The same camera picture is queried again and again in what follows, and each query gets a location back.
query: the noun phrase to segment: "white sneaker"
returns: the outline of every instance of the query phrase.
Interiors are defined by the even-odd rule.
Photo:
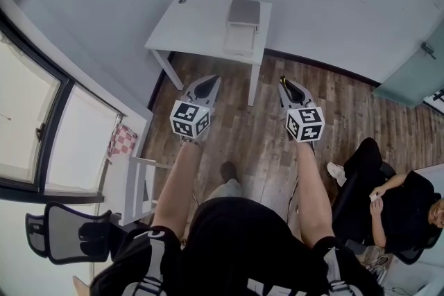
[[[330,162],[327,164],[327,171],[334,179],[337,180],[339,186],[343,186],[347,181],[343,166]]]

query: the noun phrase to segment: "window frame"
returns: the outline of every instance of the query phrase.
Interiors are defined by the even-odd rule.
[[[75,191],[45,191],[49,160],[60,121],[74,85],[83,87],[70,75],[59,68],[41,50],[39,50],[0,10],[0,31],[29,59],[41,66],[54,78],[60,81],[57,94],[52,102],[49,115],[46,119],[40,147],[35,163],[34,180],[32,183],[20,182],[0,176],[0,199],[20,202],[86,204],[104,201],[100,193]]]

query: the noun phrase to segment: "white table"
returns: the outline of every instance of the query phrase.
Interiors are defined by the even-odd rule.
[[[248,104],[253,106],[270,23],[271,4],[261,2],[259,33],[255,35],[252,57],[223,50],[230,5],[231,0],[186,0],[184,3],[174,0],[151,33],[145,48],[153,52],[179,90],[183,90],[183,84],[167,60],[168,53],[162,51],[195,53],[251,64]]]

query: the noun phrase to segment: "table leg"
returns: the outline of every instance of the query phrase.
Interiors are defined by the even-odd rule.
[[[251,79],[250,79],[250,92],[248,93],[248,105],[253,106],[255,103],[255,95],[257,88],[257,81],[259,80],[259,71],[261,66],[252,64],[251,66]]]
[[[176,72],[174,71],[173,67],[171,66],[170,62],[168,62],[168,59],[165,58],[165,56],[160,55],[155,49],[151,49],[150,51],[153,52],[155,59],[159,62],[159,64],[165,70],[165,73],[171,79],[171,82],[173,82],[174,86],[178,90],[183,90],[183,84],[180,81]]]

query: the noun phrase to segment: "black pants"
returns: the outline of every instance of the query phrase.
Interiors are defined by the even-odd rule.
[[[357,151],[344,164],[345,176],[350,178],[355,172],[354,181],[344,184],[354,184],[347,205],[333,222],[335,236],[346,243],[351,239],[358,243],[373,244],[372,220],[370,214],[369,195],[377,186],[383,185],[386,176],[381,172],[381,152],[374,139],[366,138],[361,142]]]

